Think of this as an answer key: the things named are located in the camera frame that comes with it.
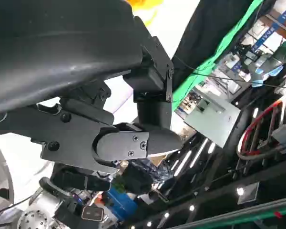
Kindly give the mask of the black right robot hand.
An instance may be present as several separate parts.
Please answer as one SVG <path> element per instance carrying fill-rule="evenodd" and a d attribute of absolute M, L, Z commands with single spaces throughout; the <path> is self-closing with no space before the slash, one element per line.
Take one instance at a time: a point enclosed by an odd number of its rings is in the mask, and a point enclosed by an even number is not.
<path fill-rule="evenodd" d="M 108 191 L 111 187 L 109 181 L 98 178 L 88 170 L 55 163 L 50 178 L 40 179 L 41 187 L 56 186 L 64 191 L 74 188 L 88 191 Z"/>

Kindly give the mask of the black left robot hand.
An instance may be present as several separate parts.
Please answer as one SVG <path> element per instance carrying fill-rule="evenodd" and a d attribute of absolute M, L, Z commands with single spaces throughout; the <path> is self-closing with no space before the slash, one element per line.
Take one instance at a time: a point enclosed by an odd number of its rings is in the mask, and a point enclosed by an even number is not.
<path fill-rule="evenodd" d="M 113 174 L 180 149 L 173 72 L 124 0 L 0 0 L 0 135 L 45 160 Z"/>

